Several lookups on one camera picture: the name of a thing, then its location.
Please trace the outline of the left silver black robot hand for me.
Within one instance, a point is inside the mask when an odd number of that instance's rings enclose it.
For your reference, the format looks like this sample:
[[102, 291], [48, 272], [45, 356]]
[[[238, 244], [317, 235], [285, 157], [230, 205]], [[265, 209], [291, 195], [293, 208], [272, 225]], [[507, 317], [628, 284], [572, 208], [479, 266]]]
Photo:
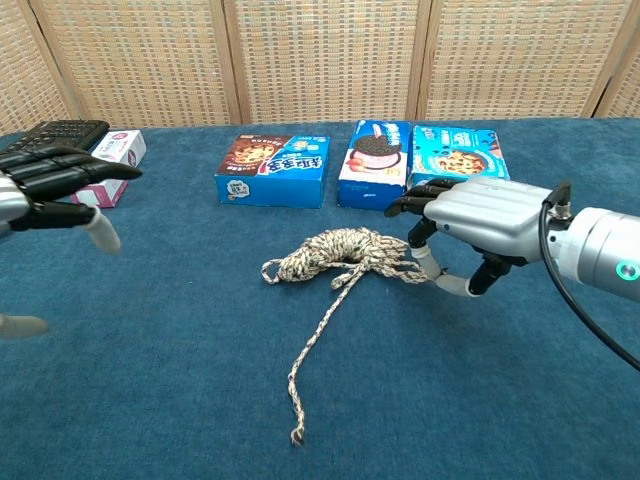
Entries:
[[100, 250], [117, 254], [120, 238], [100, 208], [63, 199], [91, 184], [111, 179], [129, 181], [141, 175], [137, 167], [99, 159], [64, 145], [3, 153], [1, 234], [79, 227]]

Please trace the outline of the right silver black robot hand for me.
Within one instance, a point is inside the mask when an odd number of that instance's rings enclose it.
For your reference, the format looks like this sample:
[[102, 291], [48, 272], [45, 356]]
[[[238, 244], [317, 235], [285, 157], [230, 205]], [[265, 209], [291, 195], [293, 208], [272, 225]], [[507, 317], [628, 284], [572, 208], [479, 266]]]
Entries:
[[[418, 215], [420, 220], [407, 234], [413, 258], [438, 288], [473, 298], [486, 293], [513, 266], [542, 260], [539, 215], [550, 193], [546, 188], [498, 177], [436, 177], [409, 188], [386, 207], [384, 215]], [[471, 277], [452, 275], [438, 264], [428, 246], [437, 232], [482, 255]]]

